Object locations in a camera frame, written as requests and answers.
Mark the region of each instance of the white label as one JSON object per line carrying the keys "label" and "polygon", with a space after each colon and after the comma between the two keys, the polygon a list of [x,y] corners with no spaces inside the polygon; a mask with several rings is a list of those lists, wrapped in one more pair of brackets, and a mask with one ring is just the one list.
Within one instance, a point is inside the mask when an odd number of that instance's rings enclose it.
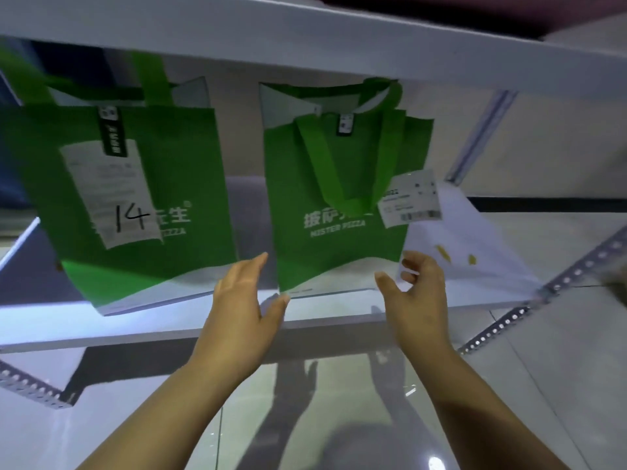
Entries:
{"label": "white label", "polygon": [[337,126],[337,134],[350,135],[352,134],[352,127],[355,123],[355,114],[344,114],[340,116],[340,122]]}
{"label": "white label", "polygon": [[419,170],[393,177],[379,201],[379,212],[386,228],[442,219],[433,171]]}
{"label": "white label", "polygon": [[101,141],[61,147],[91,222],[105,248],[161,238],[158,217],[135,140],[126,140],[128,157],[105,154]]}

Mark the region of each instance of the person's right hand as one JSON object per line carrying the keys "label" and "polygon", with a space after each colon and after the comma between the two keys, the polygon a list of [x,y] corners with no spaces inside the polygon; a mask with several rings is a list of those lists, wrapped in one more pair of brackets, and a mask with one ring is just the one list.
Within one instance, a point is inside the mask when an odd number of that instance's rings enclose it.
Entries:
{"label": "person's right hand", "polygon": [[432,257],[416,251],[404,251],[402,263],[418,273],[401,272],[401,278],[413,285],[407,292],[401,292],[385,272],[374,275],[396,341],[405,355],[429,356],[452,349],[442,269]]}

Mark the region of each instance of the barcode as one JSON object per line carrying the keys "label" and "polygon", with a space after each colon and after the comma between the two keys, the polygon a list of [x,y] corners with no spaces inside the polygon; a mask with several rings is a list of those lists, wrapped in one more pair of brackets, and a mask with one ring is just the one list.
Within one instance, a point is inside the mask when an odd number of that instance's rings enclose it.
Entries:
{"label": "barcode", "polygon": [[418,211],[418,212],[405,212],[401,214],[401,221],[411,222],[422,218],[441,218],[442,213],[440,211]]}

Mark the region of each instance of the upper shelf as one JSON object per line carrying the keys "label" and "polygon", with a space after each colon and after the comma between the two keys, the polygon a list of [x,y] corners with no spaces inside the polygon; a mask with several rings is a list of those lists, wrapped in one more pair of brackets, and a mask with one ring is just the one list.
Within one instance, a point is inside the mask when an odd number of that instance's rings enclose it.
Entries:
{"label": "upper shelf", "polygon": [[3,0],[0,34],[367,76],[627,100],[627,56],[318,0]]}

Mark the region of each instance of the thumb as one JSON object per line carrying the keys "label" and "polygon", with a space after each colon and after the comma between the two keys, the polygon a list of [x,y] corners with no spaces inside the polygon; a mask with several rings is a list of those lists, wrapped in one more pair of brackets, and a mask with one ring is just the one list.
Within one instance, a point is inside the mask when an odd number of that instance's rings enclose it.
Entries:
{"label": "thumb", "polygon": [[384,299],[392,298],[392,296],[396,293],[400,293],[401,291],[396,286],[396,283],[392,280],[385,272],[375,272],[374,280],[377,283],[377,287],[379,287],[379,291],[383,295]]}
{"label": "thumb", "polygon": [[266,315],[262,318],[262,323],[269,327],[272,335],[278,332],[278,329],[283,323],[283,317],[285,316],[285,309],[290,302],[290,296],[283,294],[273,300],[266,311]]}

